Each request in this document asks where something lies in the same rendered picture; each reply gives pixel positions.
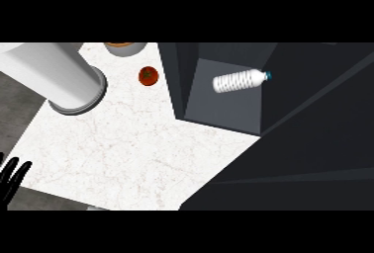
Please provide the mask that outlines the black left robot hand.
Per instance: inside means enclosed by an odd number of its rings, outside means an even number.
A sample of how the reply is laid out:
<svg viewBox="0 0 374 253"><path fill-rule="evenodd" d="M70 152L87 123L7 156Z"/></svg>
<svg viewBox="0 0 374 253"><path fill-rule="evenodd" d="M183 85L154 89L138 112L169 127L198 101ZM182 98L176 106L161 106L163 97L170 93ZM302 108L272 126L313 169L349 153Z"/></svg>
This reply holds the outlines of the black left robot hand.
<svg viewBox="0 0 374 253"><path fill-rule="evenodd" d="M0 210L6 210L12 202L21 183L31 169L33 162L18 165L19 158L12 157L0 170Z"/></svg>

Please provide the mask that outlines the dark grey cabinet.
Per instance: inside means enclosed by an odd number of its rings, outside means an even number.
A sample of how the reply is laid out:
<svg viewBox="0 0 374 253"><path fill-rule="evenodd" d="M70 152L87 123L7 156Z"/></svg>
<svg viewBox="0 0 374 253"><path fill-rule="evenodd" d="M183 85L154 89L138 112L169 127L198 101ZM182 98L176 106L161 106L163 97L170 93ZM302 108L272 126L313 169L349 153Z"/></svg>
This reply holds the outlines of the dark grey cabinet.
<svg viewBox="0 0 374 253"><path fill-rule="evenodd" d="M272 79L272 42L161 42L174 116L244 133L262 133L262 95Z"/></svg>

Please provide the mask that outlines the clear plastic water bottle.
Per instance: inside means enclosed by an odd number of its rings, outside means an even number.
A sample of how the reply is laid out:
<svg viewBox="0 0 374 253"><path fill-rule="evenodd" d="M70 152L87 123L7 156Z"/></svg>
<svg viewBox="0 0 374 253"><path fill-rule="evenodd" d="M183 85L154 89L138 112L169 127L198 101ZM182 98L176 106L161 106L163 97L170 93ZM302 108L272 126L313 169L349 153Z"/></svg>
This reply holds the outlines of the clear plastic water bottle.
<svg viewBox="0 0 374 253"><path fill-rule="evenodd" d="M263 82L269 81L271 79L271 71L250 69L216 76L211 80L211 86L216 93L226 93L238 90L257 88L262 86Z"/></svg>

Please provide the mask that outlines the dark grey cabinet door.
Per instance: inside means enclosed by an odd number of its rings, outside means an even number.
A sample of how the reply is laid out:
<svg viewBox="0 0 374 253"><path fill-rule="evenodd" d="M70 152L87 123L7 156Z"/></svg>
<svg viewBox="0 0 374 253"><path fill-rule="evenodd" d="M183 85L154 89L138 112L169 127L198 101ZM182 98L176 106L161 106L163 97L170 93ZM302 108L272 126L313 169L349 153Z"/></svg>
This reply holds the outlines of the dark grey cabinet door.
<svg viewBox="0 0 374 253"><path fill-rule="evenodd" d="M257 142L185 211L374 210L374 42L281 43Z"/></svg>

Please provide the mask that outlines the white cylindrical appliance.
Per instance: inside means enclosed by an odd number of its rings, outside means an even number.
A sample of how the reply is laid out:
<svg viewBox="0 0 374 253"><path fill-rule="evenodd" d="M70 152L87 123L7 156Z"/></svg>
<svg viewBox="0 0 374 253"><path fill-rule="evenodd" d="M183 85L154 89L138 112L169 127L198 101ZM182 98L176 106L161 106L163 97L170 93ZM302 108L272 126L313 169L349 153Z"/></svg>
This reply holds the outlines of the white cylindrical appliance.
<svg viewBox="0 0 374 253"><path fill-rule="evenodd" d="M89 112L104 98L105 75L68 42L0 42L0 71L67 116Z"/></svg>

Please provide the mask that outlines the red tomato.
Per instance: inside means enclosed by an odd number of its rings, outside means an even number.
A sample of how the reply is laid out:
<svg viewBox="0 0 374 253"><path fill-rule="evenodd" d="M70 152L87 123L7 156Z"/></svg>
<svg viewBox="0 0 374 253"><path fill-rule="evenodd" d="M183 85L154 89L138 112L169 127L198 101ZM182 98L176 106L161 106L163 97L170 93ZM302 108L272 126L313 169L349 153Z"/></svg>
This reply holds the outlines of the red tomato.
<svg viewBox="0 0 374 253"><path fill-rule="evenodd" d="M145 66L139 72L139 82L145 86L152 86L158 82L158 79L160 74L157 69L152 66Z"/></svg>

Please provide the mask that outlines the grey round container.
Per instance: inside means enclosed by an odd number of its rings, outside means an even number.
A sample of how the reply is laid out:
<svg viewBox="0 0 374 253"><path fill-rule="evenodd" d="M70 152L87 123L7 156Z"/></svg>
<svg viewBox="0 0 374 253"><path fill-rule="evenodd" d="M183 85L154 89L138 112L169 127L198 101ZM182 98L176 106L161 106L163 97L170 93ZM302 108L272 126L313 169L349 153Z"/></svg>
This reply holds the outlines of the grey round container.
<svg viewBox="0 0 374 253"><path fill-rule="evenodd" d="M127 57L138 54L146 46L143 42L123 42L123 43L106 42L104 45L109 53L120 57Z"/></svg>

